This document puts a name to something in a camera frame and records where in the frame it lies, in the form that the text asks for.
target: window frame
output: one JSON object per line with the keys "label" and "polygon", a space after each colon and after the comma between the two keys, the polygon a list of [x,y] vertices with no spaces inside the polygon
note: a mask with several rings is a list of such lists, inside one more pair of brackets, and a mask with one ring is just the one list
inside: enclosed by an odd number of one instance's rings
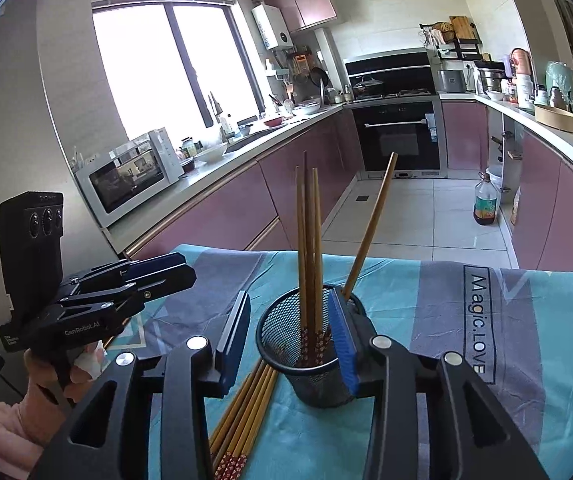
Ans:
{"label": "window frame", "polygon": [[231,6],[228,5],[220,5],[215,3],[202,3],[202,2],[194,2],[194,1],[173,1],[173,0],[164,0],[164,1],[142,1],[142,2],[129,2],[126,4],[113,4],[108,6],[101,6],[92,9],[92,13],[99,13],[99,12],[110,12],[111,10],[117,9],[125,9],[127,7],[136,7],[136,6],[162,6],[164,7],[164,11],[167,16],[167,20],[169,22],[169,27],[171,33],[173,34],[173,39],[175,40],[175,45],[178,49],[178,54],[180,55],[180,60],[182,61],[182,65],[184,66],[184,70],[186,72],[186,77],[188,78],[188,83],[191,87],[191,91],[193,92],[193,96],[196,99],[196,103],[198,104],[198,109],[200,110],[200,115],[202,116],[202,120],[204,121],[204,126],[210,128],[214,125],[214,117],[212,117],[211,112],[209,111],[208,106],[206,105],[206,99],[204,98],[204,94],[202,93],[202,89],[198,83],[198,73],[193,68],[193,64],[191,63],[190,56],[188,55],[188,50],[186,49],[186,44],[182,38],[182,31],[180,30],[180,24],[175,16],[175,12],[173,12],[173,7],[217,7],[221,9],[224,13],[224,18],[226,19],[227,24],[229,25],[229,30],[231,31],[231,36],[233,37],[233,43],[235,44],[238,55],[240,56],[240,60],[242,62],[242,66],[244,67],[244,72],[246,73],[247,79],[249,80],[249,85],[251,92],[253,94],[253,98],[255,99],[255,103],[258,107],[258,112],[262,113],[266,110],[264,100],[262,99],[262,91],[260,90],[260,85],[258,83],[257,78],[255,77],[255,73],[253,72],[253,67],[250,63],[249,53],[244,48],[244,43],[242,42],[242,36],[240,35],[240,30],[238,29],[237,24],[235,23],[235,19],[233,18],[233,11],[231,10]]}

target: window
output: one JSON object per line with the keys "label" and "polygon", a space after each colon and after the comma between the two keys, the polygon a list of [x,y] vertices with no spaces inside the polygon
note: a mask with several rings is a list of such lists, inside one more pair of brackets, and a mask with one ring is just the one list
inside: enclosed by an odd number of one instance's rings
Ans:
{"label": "window", "polygon": [[147,4],[93,14],[100,54],[129,139],[165,127],[173,146],[214,124],[210,93],[234,121],[264,111],[225,6]]}

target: black mesh cup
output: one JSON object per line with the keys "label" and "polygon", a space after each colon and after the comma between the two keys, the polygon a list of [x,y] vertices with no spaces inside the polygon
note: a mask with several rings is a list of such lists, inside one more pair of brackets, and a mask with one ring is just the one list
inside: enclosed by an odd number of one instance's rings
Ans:
{"label": "black mesh cup", "polygon": [[[256,343],[266,363],[284,374],[295,395],[314,408],[334,408],[353,400],[339,370],[329,326],[329,296],[333,285],[324,285],[322,302],[321,364],[306,367],[302,359],[300,331],[300,293],[295,288],[287,292],[262,314],[256,330]],[[355,295],[349,306],[365,316],[364,306]]]}

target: cabinet handle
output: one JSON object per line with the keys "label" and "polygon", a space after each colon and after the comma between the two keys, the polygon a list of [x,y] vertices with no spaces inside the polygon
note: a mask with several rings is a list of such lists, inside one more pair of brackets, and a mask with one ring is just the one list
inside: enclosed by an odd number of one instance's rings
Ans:
{"label": "cabinet handle", "polygon": [[366,126],[367,128],[376,128],[377,126],[398,126],[399,124],[426,124],[426,119],[422,119],[421,121],[404,121],[401,123],[382,123],[382,124],[364,123],[364,126]]}

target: countertop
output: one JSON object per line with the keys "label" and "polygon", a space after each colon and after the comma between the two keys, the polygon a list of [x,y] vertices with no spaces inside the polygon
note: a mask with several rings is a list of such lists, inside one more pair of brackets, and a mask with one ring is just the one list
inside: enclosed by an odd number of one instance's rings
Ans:
{"label": "countertop", "polygon": [[492,101],[487,97],[473,93],[440,94],[440,99],[444,101],[477,101],[486,104],[488,107],[494,108],[508,117],[511,117],[514,121],[523,124],[526,128],[555,148],[555,150],[560,152],[562,156],[573,165],[573,134],[538,123],[533,114],[520,110],[516,105],[503,101]]}
{"label": "countertop", "polygon": [[160,191],[104,230],[106,237],[115,251],[121,253],[178,207],[211,184],[279,142],[293,137],[340,110],[342,110],[342,105],[329,106],[306,120],[287,124],[266,136],[253,140],[236,152],[226,153],[221,160],[212,164],[196,161],[196,168],[193,171],[185,174],[175,184]]}

